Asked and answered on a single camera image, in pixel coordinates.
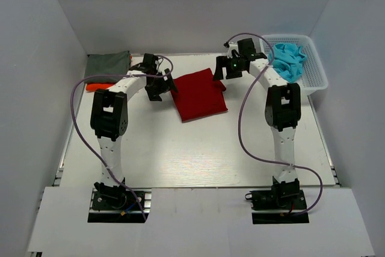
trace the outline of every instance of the white plastic basket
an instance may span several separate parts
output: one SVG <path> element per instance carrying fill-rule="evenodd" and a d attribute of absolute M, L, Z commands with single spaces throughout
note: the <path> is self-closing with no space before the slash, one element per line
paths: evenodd
<path fill-rule="evenodd" d="M 276 45 L 277 43 L 295 43 L 298 46 L 303 46 L 302 52 L 307 55 L 307 60 L 303 63 L 303 74 L 296 82 L 300 85 L 303 93 L 310 95 L 317 90 L 327 88 L 328 82 L 326 74 L 310 37 L 296 34 L 268 34 L 263 37 L 266 38 L 271 45 Z M 264 42 L 263 49 L 265 54 L 268 55 L 270 48 Z"/>

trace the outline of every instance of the white tabletop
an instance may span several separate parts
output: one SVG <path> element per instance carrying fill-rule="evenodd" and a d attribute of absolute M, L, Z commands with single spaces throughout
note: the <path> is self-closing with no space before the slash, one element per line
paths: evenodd
<path fill-rule="evenodd" d="M 218 54 L 169 56 L 173 77 L 211 68 Z M 139 63 L 141 57 L 134 57 Z M 145 90 L 129 101 L 129 127 L 122 140 L 122 167 L 126 184 L 134 188 L 156 187 L 260 187 L 270 186 L 274 166 L 251 159 L 241 149 L 237 136 L 239 107 L 253 77 L 224 80 L 228 112 L 216 116 L 180 121 L 170 93 L 162 102 L 150 102 Z M 90 127 L 93 93 L 84 93 L 78 123 L 94 148 L 98 143 Z M 316 170 L 325 185 L 334 185 L 324 144 L 306 97 L 295 135 L 296 164 Z M 266 91 L 254 87 L 245 106 L 242 122 L 244 143 L 262 158 L 274 158 L 274 143 L 266 124 Z M 101 164 L 73 132 L 66 156 L 61 187 L 92 186 L 100 181 Z M 308 171 L 297 170 L 301 185 L 319 185 Z"/>

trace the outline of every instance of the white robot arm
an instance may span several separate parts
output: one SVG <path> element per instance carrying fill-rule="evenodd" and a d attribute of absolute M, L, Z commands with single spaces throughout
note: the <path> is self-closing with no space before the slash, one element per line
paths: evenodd
<path fill-rule="evenodd" d="M 130 68 L 129 78 L 123 78 L 107 90 L 96 90 L 94 94 L 91 127 L 95 130 L 102 158 L 107 168 L 102 164 L 101 183 L 113 187 L 118 185 L 112 179 L 107 169 L 110 169 L 119 182 L 124 181 L 121 162 L 122 136 L 128 127 L 127 102 L 142 88 L 145 88 L 150 101 L 162 101 L 159 94 L 177 88 L 174 85 L 170 71 L 165 69 L 165 75 L 158 71 L 159 58 L 152 54 L 144 54 L 143 62 Z M 135 75 L 154 75 L 156 78 Z"/>
<path fill-rule="evenodd" d="M 268 64 L 266 59 L 260 58 L 250 63 L 249 73 L 257 77 L 262 69 Z M 274 85 L 286 86 L 288 84 L 272 67 L 267 68 L 265 73 L 260 77 L 262 87 L 268 91 Z M 271 132 L 274 139 L 274 152 L 276 161 L 295 164 L 294 158 L 294 135 L 295 127 L 288 126 L 281 131 L 275 126 L 271 126 Z M 274 179 L 278 183 L 294 182 L 297 179 L 297 173 L 292 166 L 277 165 L 274 173 Z"/>
<path fill-rule="evenodd" d="M 284 207 L 301 194 L 294 168 L 295 128 L 301 117 L 300 87 L 288 84 L 272 67 L 266 68 L 267 57 L 257 52 L 252 39 L 225 43 L 225 47 L 229 50 L 226 56 L 217 57 L 214 81 L 223 79 L 223 68 L 226 79 L 239 78 L 243 71 L 257 78 L 265 70 L 260 83 L 267 92 L 265 118 L 273 133 L 275 161 L 287 164 L 276 165 L 271 195 L 278 207 Z"/>
<path fill-rule="evenodd" d="M 130 71 L 131 74 L 141 74 L 142 72 L 133 70 Z M 123 78 L 119 82 L 117 82 L 115 85 L 110 87 L 108 91 L 111 91 L 113 93 L 124 93 L 126 94 L 127 99 L 125 100 L 128 102 L 134 94 L 136 94 L 139 90 L 144 88 L 146 86 L 146 78 L 144 77 L 130 77 L 130 78 Z M 128 110 L 127 110 L 127 120 L 123 119 L 121 123 L 121 130 L 125 130 L 128 127 Z M 108 164 L 108 168 L 113 172 L 114 176 L 117 178 L 119 182 L 123 182 L 124 176 L 122 172 L 122 158 L 121 158 L 121 148 L 120 145 L 122 143 L 122 135 L 119 135 L 115 140 L 113 140 L 111 137 L 103 137 L 100 136 L 100 138 L 97 138 L 97 141 L 99 142 L 100 146 L 100 152 L 102 158 L 106 161 Z M 116 186 L 114 180 L 110 177 L 109 173 L 107 172 L 106 167 L 102 164 L 102 177 L 100 179 L 101 183 L 104 183 L 107 186 Z"/>

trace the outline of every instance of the white backdrop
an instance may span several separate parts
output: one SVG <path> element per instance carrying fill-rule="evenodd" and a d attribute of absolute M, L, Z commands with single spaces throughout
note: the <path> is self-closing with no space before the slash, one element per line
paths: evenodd
<path fill-rule="evenodd" d="M 0 0 L 0 256 L 25 256 L 85 52 L 57 0 Z"/>
<path fill-rule="evenodd" d="M 330 0 L 312 33 L 329 81 L 314 104 L 376 256 L 385 256 L 384 19 L 384 0 Z"/>
<path fill-rule="evenodd" d="M 59 0 L 89 54 L 218 52 L 228 37 L 309 35 L 328 0 Z"/>

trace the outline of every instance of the red cloth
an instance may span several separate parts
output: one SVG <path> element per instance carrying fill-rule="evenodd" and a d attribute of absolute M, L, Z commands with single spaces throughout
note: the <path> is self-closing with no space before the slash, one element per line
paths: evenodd
<path fill-rule="evenodd" d="M 174 80 L 178 93 L 171 91 L 183 122 L 227 111 L 221 81 L 212 80 L 211 69 L 190 73 Z"/>
<path fill-rule="evenodd" d="M 86 91 L 96 91 L 99 88 L 102 88 L 104 90 L 108 89 L 109 87 L 112 87 L 114 84 L 87 84 L 85 87 Z"/>

